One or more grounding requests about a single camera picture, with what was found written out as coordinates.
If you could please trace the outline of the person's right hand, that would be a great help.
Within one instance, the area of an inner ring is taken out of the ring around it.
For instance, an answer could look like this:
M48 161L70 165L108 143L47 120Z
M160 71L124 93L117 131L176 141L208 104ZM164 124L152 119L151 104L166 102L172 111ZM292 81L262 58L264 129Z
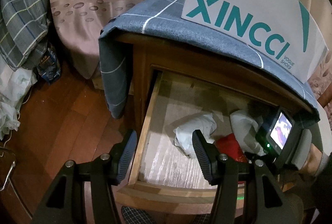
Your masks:
M323 153L314 145L310 145L310 150L303 167L299 170L300 174L317 176Z

